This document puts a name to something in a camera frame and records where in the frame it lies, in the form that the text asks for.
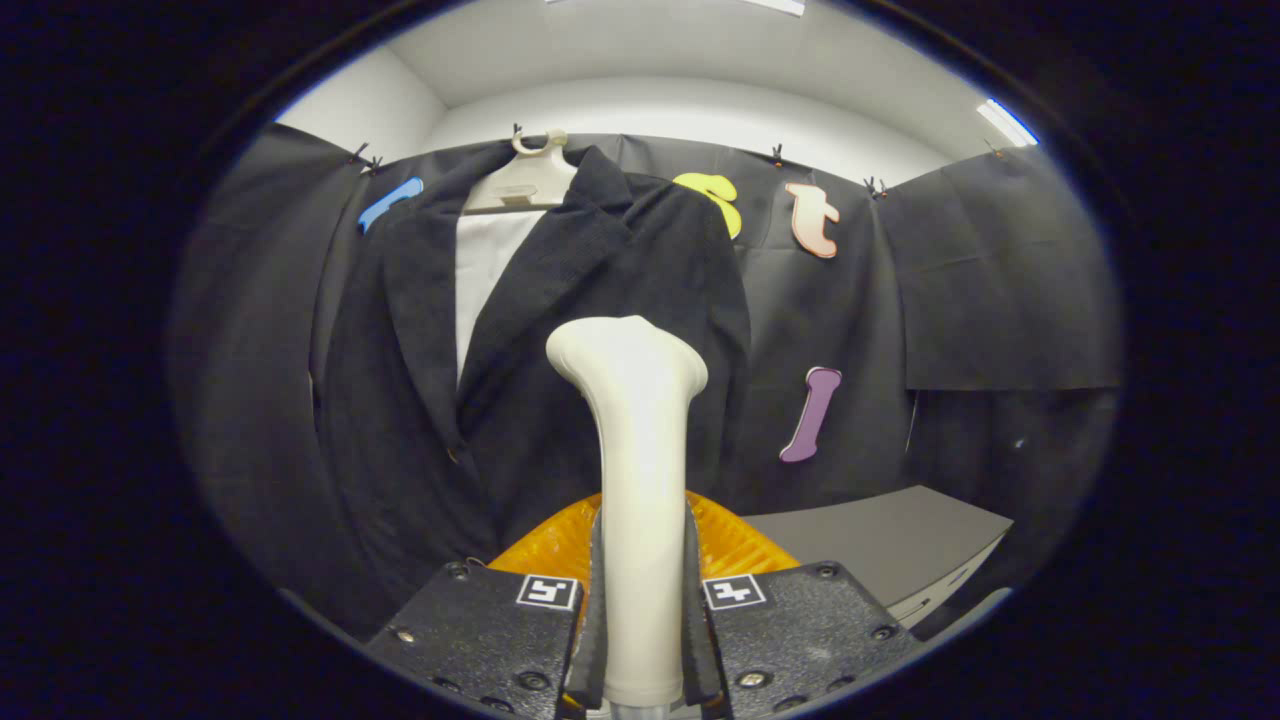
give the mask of clip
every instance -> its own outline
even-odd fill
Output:
[[[867,188],[867,195],[872,196],[872,200],[879,200],[881,197],[888,197],[888,191],[884,190],[884,178],[881,178],[879,192],[876,191],[876,176],[870,179],[863,178],[863,187]]]
[[[356,150],[355,152],[352,152],[351,158],[347,158],[347,164],[349,165],[349,164],[355,163],[356,160],[360,160],[360,154],[365,151],[365,147],[369,147],[367,142],[364,143],[364,145],[361,145],[358,150]]]

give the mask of orange object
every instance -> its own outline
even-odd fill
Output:
[[[722,505],[687,491],[685,496],[698,524],[703,579],[800,566],[787,551]],[[570,505],[508,547],[489,569],[577,578],[585,601],[591,583],[591,525],[599,511],[599,493]]]

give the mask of screw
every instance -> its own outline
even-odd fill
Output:
[[[769,674],[760,670],[751,670],[737,676],[737,684],[744,688],[759,688],[769,682]]]
[[[500,700],[498,700],[495,697],[483,697],[483,698],[480,698],[480,702],[483,702],[484,705],[488,705],[489,707],[494,707],[497,710],[503,710],[506,712],[515,712],[511,708],[511,703],[503,702],[503,701],[500,701]]]
[[[829,685],[827,685],[827,692],[829,693],[829,692],[833,692],[833,691],[838,691],[840,688],[842,688],[842,687],[852,683],[854,680],[856,680],[856,678],[854,678],[852,675],[845,675],[844,678],[836,678],[835,680],[831,682]]]
[[[531,691],[545,691],[552,685],[550,680],[547,679],[547,675],[534,673],[531,670],[529,673],[521,673],[516,676],[516,680]]]
[[[804,703],[805,701],[808,701],[808,700],[809,700],[809,698],[806,698],[806,697],[805,697],[805,696],[803,696],[803,694],[797,694],[797,696],[791,696],[791,697],[788,697],[787,700],[785,700],[785,701],[782,701],[782,702],[780,702],[780,703],[774,705],[774,706],[773,706],[773,711],[774,711],[774,712],[782,712],[783,710],[791,710],[792,707],[795,707],[795,706],[797,706],[797,705],[803,705],[803,703]]]

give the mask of black backdrop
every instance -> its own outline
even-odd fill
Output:
[[[492,145],[361,174],[343,149],[271,126],[211,195],[178,277],[170,382],[209,502],[268,578],[358,638],[380,626],[364,610],[376,585],[312,416],[364,242],[357,219],[408,178],[431,187]],[[716,501],[755,515],[924,484],[1012,519],[938,620],[1021,585],[1048,557],[1106,448],[1121,309],[1105,241],[1042,149],[983,154],[872,195],[704,142],[573,135],[566,152],[589,146],[625,172],[723,174],[737,190],[742,229],[724,242],[746,288],[750,382]],[[835,258],[792,237],[788,182],[822,187],[840,210],[826,229]],[[844,382],[818,455],[786,464],[778,451],[814,366]]]
[[[1258,471],[1274,251],[1256,240],[1274,228],[1274,149],[1247,142],[1274,110],[1274,14],[899,5],[951,35],[865,9],[1010,97],[1133,231],[1115,249],[1129,391],[1110,482],[1052,565],[859,712],[1257,716],[1274,707],[1251,588],[1274,560]],[[298,619],[228,546],[172,441],[160,355],[178,238],[214,179],[289,97],[428,6],[54,9],[10,8],[5,26],[20,31],[8,68],[26,111],[9,135],[24,182],[5,196],[6,529],[22,544],[6,556],[4,702],[40,717],[438,712]]]

